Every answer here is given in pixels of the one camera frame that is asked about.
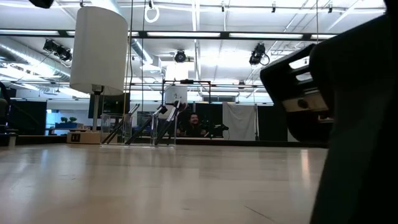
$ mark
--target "person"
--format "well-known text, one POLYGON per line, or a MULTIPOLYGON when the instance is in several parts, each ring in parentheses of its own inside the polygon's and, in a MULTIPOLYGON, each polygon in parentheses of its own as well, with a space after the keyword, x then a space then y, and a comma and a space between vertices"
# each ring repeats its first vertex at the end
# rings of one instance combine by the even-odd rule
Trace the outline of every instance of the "person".
POLYGON ((203 129, 199 122, 199 117, 196 113, 191 113, 188 118, 188 124, 184 128, 185 136, 189 137, 203 137, 206 130, 203 129))

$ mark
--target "lampshade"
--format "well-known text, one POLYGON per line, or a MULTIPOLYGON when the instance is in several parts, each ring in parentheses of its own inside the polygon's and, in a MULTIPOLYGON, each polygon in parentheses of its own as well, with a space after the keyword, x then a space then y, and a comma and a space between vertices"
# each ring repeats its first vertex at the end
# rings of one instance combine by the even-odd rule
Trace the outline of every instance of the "lampshade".
POLYGON ((79 9, 76 19, 70 87, 104 95, 123 93, 127 54, 127 22, 123 16, 100 7, 79 9))

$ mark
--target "wooden floor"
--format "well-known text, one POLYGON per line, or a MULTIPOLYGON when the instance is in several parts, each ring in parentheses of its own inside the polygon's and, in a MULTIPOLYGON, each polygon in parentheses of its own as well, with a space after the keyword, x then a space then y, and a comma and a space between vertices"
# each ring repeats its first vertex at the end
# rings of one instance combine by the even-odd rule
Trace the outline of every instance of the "wooden floor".
POLYGON ((0 223, 308 223, 326 149, 0 148, 0 223))

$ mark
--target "fluorescent light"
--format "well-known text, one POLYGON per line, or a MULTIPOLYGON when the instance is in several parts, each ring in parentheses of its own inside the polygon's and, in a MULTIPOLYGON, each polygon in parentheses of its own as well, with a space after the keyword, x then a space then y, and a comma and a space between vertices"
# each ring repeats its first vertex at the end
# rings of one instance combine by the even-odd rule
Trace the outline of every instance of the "fluorescent light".
POLYGON ((9 35, 59 35, 56 30, 10 30, 10 29, 0 29, 0 34, 9 35))
POLYGON ((70 95, 70 96, 75 96, 75 97, 79 97, 79 98, 89 98, 90 95, 87 93, 82 93, 80 91, 71 89, 71 88, 60 88, 60 92, 70 95))
POLYGON ((144 72, 161 72, 161 71, 162 71, 162 69, 159 68, 158 66, 149 65, 149 64, 143 65, 143 66, 141 66, 140 68, 141 68, 141 70, 143 70, 144 72))
POLYGON ((240 37, 240 38, 285 38, 285 39, 301 39, 303 34, 248 34, 248 33, 230 33, 229 37, 240 37))
POLYGON ((319 34, 319 35, 311 35, 311 39, 322 39, 322 40, 327 40, 332 37, 336 37, 337 35, 328 35, 328 34, 319 34))
POLYGON ((138 37, 138 36, 139 36, 139 33, 133 31, 133 32, 131 32, 131 36, 132 36, 132 37, 138 37))
POLYGON ((149 37, 220 37, 217 32, 148 32, 149 37))
POLYGON ((39 91, 39 88, 37 88, 36 86, 32 86, 32 85, 30 85, 30 84, 26 84, 26 83, 23 83, 23 84, 12 84, 11 86, 19 86, 19 87, 23 87, 23 88, 27 88, 27 89, 30 89, 30 90, 35 90, 35 91, 39 91))

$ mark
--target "spotlight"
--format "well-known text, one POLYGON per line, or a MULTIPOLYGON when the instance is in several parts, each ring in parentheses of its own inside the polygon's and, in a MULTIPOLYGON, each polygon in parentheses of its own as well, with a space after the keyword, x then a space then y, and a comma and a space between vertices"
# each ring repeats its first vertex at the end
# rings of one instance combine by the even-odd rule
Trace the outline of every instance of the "spotlight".
POLYGON ((266 46, 264 46, 264 44, 257 44, 256 48, 251 52, 249 63, 251 65, 260 64, 263 56, 265 55, 266 55, 266 46))
POLYGON ((55 56, 59 57, 64 62, 70 62, 72 60, 72 54, 70 49, 66 49, 61 45, 56 44, 53 40, 46 40, 43 46, 43 50, 48 53, 54 53, 55 56))
POLYGON ((54 41, 45 40, 43 50, 45 50, 48 53, 52 53, 52 52, 56 51, 57 47, 58 47, 58 45, 56 43, 54 43, 54 41))
POLYGON ((62 46, 57 47, 54 55, 58 56, 64 62, 70 62, 72 60, 70 49, 64 49, 62 46))
POLYGON ((333 12, 333 5, 332 5, 332 3, 329 4, 329 11, 328 11, 328 13, 331 13, 331 12, 333 12))
POLYGON ((238 85, 245 85, 243 80, 239 80, 239 84, 238 85))
POLYGON ((183 50, 178 50, 177 54, 175 54, 174 60, 177 63, 183 63, 187 59, 187 56, 185 55, 185 52, 183 50))
POLYGON ((29 0, 36 7, 41 7, 44 9, 49 9, 54 2, 54 0, 29 0))

